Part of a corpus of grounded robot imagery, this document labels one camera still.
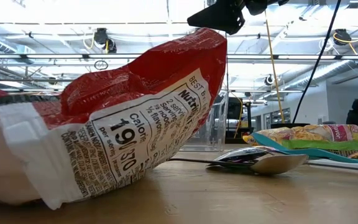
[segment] food package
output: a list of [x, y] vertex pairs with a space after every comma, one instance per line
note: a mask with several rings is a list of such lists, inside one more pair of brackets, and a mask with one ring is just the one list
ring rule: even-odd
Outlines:
[[[289, 149], [318, 148], [349, 156], [358, 151], [358, 126], [353, 124], [307, 125], [258, 131]], [[248, 144], [257, 145], [252, 136], [243, 136]]]
[[60, 96], [0, 91], [0, 202], [41, 198], [56, 209], [167, 161], [207, 118], [226, 48], [223, 36], [200, 29], [121, 68], [84, 74]]

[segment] wall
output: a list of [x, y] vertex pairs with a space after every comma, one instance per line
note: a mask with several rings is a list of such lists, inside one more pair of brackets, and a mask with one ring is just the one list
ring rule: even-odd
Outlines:
[[[289, 108], [291, 120], [295, 115], [301, 93], [289, 93], [282, 102], [282, 108]], [[262, 115], [262, 123], [265, 123], [263, 114], [279, 110], [278, 102], [269, 101], [267, 106], [257, 106], [252, 109], [252, 116]], [[310, 87], [307, 91], [296, 119], [297, 123], [317, 124], [318, 119], [328, 120], [328, 101], [326, 82], [321, 82], [317, 87]]]
[[327, 85], [329, 120], [345, 124], [347, 113], [358, 99], [358, 79], [339, 85]]

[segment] table surface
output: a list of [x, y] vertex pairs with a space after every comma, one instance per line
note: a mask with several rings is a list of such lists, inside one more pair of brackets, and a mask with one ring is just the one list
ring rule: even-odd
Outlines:
[[[213, 159], [214, 152], [177, 157]], [[166, 162], [144, 179], [52, 211], [0, 205], [0, 223], [358, 223], [358, 175], [303, 166], [276, 177]]]

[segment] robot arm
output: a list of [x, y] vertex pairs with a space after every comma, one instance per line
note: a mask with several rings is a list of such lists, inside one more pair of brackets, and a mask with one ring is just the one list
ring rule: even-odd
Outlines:
[[217, 0], [215, 4], [190, 16], [187, 23], [195, 27], [207, 27], [227, 32], [237, 33], [245, 23], [241, 11], [247, 7], [253, 16], [264, 12], [268, 5], [278, 3], [284, 5], [289, 0]]

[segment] nutrition label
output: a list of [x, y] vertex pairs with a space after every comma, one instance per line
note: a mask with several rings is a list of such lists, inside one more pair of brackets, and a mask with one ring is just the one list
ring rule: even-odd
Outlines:
[[92, 114], [61, 135], [84, 197], [131, 184], [165, 162], [207, 115], [211, 96], [199, 70], [168, 90]]

